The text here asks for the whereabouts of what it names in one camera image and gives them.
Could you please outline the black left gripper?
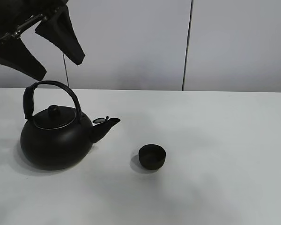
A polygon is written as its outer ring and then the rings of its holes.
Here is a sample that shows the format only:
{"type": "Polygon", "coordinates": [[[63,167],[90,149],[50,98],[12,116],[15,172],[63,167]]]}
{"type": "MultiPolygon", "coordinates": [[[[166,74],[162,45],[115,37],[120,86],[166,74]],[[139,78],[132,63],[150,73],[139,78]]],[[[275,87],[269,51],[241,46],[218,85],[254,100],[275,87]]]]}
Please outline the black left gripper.
{"type": "Polygon", "coordinates": [[[66,0],[0,0],[0,65],[43,80],[46,69],[19,39],[39,21],[35,32],[74,64],[82,64],[85,53],[73,30],[66,0]]]}

